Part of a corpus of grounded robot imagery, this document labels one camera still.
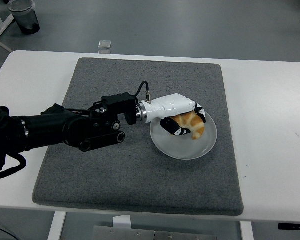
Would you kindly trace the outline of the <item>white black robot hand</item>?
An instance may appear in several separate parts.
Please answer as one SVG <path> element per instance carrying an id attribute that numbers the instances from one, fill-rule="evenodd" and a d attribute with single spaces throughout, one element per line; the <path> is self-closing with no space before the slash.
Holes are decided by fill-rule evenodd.
<path id="1" fill-rule="evenodd" d="M 193 140 L 198 140 L 205 131 L 206 113 L 197 102 L 175 93 L 152 101 L 140 101 L 137 119 L 144 123 L 159 119 L 160 126 L 171 135 L 191 134 Z"/>

